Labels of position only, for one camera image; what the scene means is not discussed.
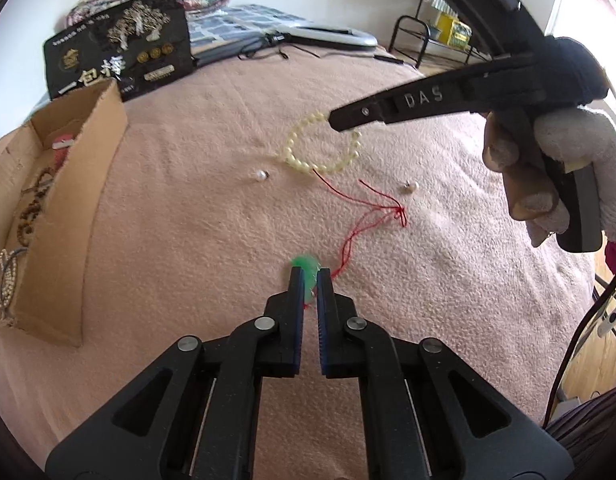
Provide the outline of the right gloved hand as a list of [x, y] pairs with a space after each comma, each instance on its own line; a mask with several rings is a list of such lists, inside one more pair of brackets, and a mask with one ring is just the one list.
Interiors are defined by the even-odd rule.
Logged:
[[500, 117], [488, 115], [483, 161], [502, 174], [510, 216], [526, 224], [532, 246], [540, 246], [551, 234], [563, 234], [573, 216], [556, 186], [571, 171], [593, 171], [598, 199], [581, 205], [599, 209], [600, 228], [616, 243], [616, 125], [603, 110], [564, 108], [538, 117], [535, 142], [540, 149], [540, 168], [523, 157], [522, 149]]

